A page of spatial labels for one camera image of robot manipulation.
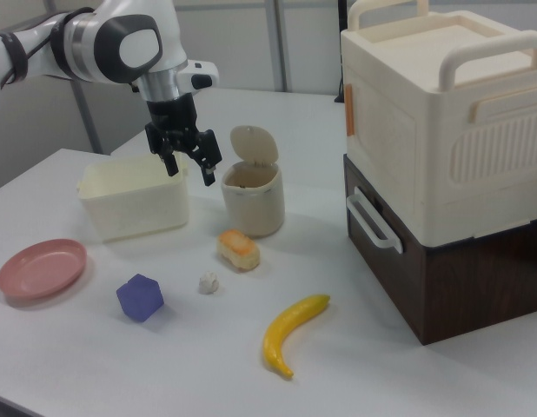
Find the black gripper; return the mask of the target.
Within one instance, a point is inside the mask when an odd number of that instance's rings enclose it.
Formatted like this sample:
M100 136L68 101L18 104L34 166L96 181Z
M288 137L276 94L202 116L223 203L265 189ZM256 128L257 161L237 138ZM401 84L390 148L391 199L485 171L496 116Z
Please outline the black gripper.
M215 133L196 127L197 112L192 94L166 102L147 102L151 122L145 127L149 149L164 162L169 176L178 173L175 152L183 152L202 171L206 187L215 182L216 165L222 161Z

